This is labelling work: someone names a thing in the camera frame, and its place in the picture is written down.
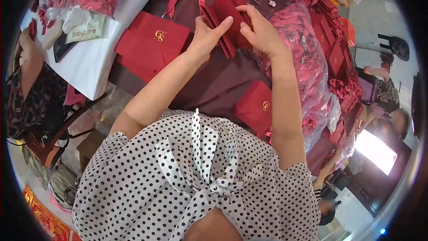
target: purple cloth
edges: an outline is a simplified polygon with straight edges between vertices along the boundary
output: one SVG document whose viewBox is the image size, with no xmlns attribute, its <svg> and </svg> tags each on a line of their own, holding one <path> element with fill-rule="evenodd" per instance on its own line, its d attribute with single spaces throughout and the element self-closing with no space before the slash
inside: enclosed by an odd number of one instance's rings
<svg viewBox="0 0 428 241">
<path fill-rule="evenodd" d="M 377 104 L 374 103 L 377 87 L 373 89 L 373 84 L 370 82 L 367 82 L 361 77 L 358 78 L 358 81 L 360 82 L 361 90 L 362 90 L 361 99 L 370 104 L 370 107 L 372 108 L 375 117 L 384 118 L 383 114 L 385 113 L 385 111 L 382 108 L 380 108 Z"/>
<path fill-rule="evenodd" d="M 368 103 L 372 103 L 373 84 L 367 82 L 361 77 L 358 78 L 358 81 L 360 82 L 360 85 L 361 85 L 361 91 L 362 91 L 361 99 Z"/>
</svg>

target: bright window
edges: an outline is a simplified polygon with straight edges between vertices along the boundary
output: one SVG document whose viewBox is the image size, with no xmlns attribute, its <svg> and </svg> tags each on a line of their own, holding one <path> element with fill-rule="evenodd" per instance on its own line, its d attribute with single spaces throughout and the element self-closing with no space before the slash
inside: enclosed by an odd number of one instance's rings
<svg viewBox="0 0 428 241">
<path fill-rule="evenodd" d="M 355 149 L 377 165 L 386 175 L 389 175 L 397 160 L 397 153 L 366 130 L 363 130 L 356 138 Z"/>
</svg>

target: striped sleeve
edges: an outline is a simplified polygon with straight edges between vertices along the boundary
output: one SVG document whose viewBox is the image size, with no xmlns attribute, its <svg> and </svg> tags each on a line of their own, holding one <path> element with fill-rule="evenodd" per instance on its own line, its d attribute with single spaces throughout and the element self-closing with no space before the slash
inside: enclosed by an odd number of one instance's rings
<svg viewBox="0 0 428 241">
<path fill-rule="evenodd" d="M 321 189 L 314 190 L 315 198 L 317 199 L 317 202 L 321 199 Z"/>
</svg>

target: red gift box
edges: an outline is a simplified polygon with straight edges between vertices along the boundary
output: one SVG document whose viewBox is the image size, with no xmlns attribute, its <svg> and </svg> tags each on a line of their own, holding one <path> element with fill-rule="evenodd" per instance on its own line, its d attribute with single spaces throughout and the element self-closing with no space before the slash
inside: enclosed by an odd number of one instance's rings
<svg viewBox="0 0 428 241">
<path fill-rule="evenodd" d="M 252 28 L 251 20 L 246 13 L 240 13 L 236 10 L 236 7 L 246 4 L 245 0 L 215 0 L 210 6 L 200 6 L 203 15 L 213 29 L 219 26 L 227 17 L 233 17 L 232 26 L 220 39 L 220 45 L 227 58 L 234 57 L 236 49 L 252 47 L 240 33 L 241 22 L 245 22 Z"/>
<path fill-rule="evenodd" d="M 141 11 L 115 47 L 117 62 L 145 82 L 180 53 L 190 29 Z"/>
<path fill-rule="evenodd" d="M 254 81 L 235 105 L 235 115 L 255 133 L 264 135 L 272 126 L 272 91 L 263 81 Z"/>
</svg>

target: gold logo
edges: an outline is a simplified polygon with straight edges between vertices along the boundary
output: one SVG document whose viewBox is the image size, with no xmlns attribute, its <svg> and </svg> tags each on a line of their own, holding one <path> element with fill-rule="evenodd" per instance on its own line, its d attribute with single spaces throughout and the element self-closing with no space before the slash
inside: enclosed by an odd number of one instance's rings
<svg viewBox="0 0 428 241">
<path fill-rule="evenodd" d="M 262 107 L 263 107 L 263 111 L 266 111 L 269 107 L 269 103 L 267 101 L 264 101 Z"/>
<path fill-rule="evenodd" d="M 166 34 L 167 32 L 164 32 L 164 31 L 161 31 L 161 30 L 159 30 L 159 31 L 157 31 L 155 34 L 154 34 L 154 36 L 155 36 L 155 38 L 159 41 L 159 42 L 162 42 L 163 41 L 163 37 L 165 36 L 165 34 Z"/>
</svg>

